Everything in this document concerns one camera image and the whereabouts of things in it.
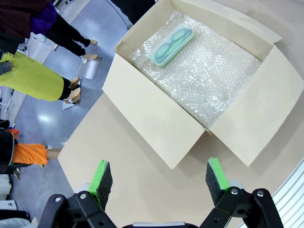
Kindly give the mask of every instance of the beige tabletop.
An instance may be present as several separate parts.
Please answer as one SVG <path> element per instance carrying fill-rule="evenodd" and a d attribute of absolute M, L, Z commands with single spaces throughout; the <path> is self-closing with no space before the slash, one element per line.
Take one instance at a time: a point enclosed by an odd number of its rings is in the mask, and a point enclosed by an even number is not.
<path fill-rule="evenodd" d="M 268 26 L 283 40 L 279 49 L 304 76 L 302 0 L 219 0 Z M 206 164 L 217 157 L 229 179 L 245 190 L 273 193 L 304 155 L 304 97 L 250 167 L 217 137 L 204 134 L 171 170 L 103 94 L 75 130 L 59 161 L 74 190 L 90 183 L 100 159 L 111 164 L 113 186 L 106 212 L 118 226 L 133 222 L 186 221 L 200 225 L 213 208 Z M 229 227 L 240 224 L 233 220 Z"/>

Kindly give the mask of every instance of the purple shirt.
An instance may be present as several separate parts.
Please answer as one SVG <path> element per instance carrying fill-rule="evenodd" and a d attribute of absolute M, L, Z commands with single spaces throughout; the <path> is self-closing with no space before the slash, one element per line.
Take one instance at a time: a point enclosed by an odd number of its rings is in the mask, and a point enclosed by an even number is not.
<path fill-rule="evenodd" d="M 52 3 L 49 3 L 39 14 L 30 17 L 31 32 L 45 35 L 55 23 L 57 11 Z"/>

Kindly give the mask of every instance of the eyeglasses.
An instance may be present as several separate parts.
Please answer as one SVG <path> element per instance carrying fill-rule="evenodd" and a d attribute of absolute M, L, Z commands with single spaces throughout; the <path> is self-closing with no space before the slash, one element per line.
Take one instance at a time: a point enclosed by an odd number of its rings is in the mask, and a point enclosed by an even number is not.
<path fill-rule="evenodd" d="M 158 63 L 163 62 L 166 58 L 173 54 L 174 51 L 181 49 L 188 42 L 187 39 L 193 35 L 193 30 L 183 28 L 171 37 L 171 42 L 162 45 L 155 53 L 154 60 Z"/>

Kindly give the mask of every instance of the maroon jacket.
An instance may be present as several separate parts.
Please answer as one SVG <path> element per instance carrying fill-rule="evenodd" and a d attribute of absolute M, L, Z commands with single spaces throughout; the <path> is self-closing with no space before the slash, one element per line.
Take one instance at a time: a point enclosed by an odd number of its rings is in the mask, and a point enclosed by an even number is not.
<path fill-rule="evenodd" d="M 30 37 L 30 16 L 40 13 L 49 0 L 0 0 L 0 32 Z"/>

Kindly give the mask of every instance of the lime green dress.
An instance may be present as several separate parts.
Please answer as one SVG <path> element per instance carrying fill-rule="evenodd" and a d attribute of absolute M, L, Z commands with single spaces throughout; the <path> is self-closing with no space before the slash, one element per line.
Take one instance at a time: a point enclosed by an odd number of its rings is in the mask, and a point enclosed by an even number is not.
<path fill-rule="evenodd" d="M 0 63 L 7 60 L 14 64 L 14 68 L 0 75 L 0 86 L 47 101 L 61 97 L 64 83 L 59 74 L 18 51 L 15 55 L 3 54 Z"/>

